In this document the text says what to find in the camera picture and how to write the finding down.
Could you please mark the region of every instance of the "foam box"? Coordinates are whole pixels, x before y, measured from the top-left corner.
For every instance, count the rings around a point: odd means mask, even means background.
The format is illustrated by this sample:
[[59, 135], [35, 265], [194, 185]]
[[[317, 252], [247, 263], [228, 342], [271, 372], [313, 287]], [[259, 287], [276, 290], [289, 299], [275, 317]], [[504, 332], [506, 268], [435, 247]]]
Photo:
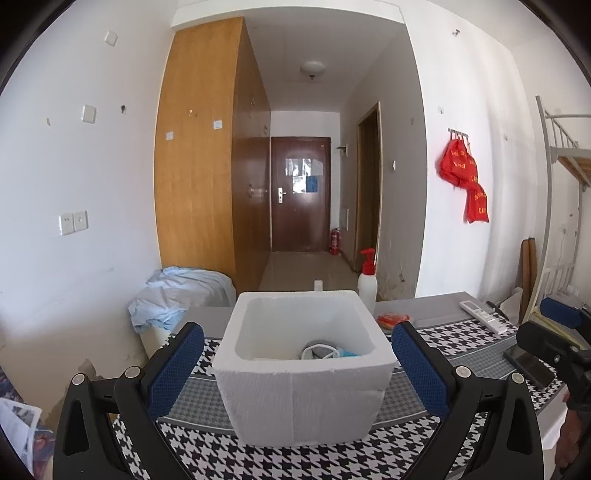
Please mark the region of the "foam box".
[[[313, 340], [358, 356], [300, 360]], [[279, 447], [365, 437], [396, 363], [353, 291], [243, 293], [213, 369], [238, 438]]]

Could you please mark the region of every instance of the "hand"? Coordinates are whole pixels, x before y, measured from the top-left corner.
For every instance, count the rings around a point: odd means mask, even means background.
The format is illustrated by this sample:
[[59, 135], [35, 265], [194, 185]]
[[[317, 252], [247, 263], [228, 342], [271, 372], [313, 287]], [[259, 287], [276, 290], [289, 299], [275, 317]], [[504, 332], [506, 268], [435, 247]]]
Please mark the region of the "hand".
[[[570, 394], [566, 394], [564, 402], [568, 401]], [[559, 468], [566, 468], [579, 456], [579, 440], [581, 438], [582, 425], [579, 415], [574, 410], [566, 413], [566, 420], [560, 429], [560, 438], [556, 444], [556, 456], [554, 462]]]

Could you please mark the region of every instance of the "wooden wardrobe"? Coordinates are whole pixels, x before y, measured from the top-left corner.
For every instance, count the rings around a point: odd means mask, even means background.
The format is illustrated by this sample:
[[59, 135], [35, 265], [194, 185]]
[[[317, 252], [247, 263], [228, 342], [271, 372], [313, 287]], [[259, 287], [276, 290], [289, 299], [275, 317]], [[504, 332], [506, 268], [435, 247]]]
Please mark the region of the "wooden wardrobe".
[[267, 264], [271, 111], [243, 18], [177, 32], [158, 107], [154, 196], [163, 267], [256, 291]]

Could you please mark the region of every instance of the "fire extinguisher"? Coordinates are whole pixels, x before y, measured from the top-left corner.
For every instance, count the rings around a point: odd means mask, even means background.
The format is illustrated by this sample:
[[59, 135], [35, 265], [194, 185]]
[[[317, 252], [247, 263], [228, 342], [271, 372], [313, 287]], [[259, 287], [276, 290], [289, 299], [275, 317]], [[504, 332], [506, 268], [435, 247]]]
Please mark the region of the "fire extinguisher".
[[330, 254], [339, 255], [340, 233], [338, 228], [334, 228], [330, 233]]

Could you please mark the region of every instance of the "black phone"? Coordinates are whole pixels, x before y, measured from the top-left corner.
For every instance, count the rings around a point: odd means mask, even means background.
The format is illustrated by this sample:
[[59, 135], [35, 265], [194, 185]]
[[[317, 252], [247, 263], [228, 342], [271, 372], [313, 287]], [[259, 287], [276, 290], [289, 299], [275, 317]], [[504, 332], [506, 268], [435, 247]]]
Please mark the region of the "black phone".
[[541, 390], [548, 387], [552, 383], [552, 380], [554, 380], [554, 374], [552, 373], [552, 370], [550, 370], [532, 354], [519, 348], [517, 344], [510, 346], [507, 350], [505, 350], [503, 356], [509, 360], [509, 363], [513, 365], [527, 380], [531, 381]]

